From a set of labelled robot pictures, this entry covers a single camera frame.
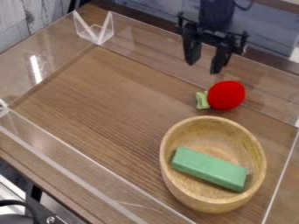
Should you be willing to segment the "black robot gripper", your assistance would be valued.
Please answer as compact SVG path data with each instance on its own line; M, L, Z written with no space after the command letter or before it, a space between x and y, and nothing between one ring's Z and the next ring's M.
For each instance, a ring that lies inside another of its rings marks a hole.
M183 11L177 14L177 32L181 34L187 64L192 66L200 59L203 43L216 46L211 74L220 73L232 53L244 52L248 34L227 31L235 8L247 11L249 6L240 6L235 0L200 0L197 19L187 17Z

